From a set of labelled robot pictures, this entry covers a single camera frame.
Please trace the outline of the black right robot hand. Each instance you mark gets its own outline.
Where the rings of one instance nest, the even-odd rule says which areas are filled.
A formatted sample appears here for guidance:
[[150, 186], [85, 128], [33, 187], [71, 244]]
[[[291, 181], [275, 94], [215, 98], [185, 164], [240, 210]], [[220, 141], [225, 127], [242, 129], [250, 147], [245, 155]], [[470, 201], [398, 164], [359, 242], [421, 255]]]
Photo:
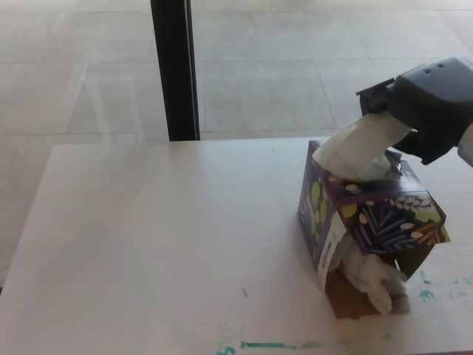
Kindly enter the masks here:
[[429, 165], [456, 148], [472, 165], [472, 62], [447, 56], [357, 92], [361, 112], [410, 128], [393, 147]]

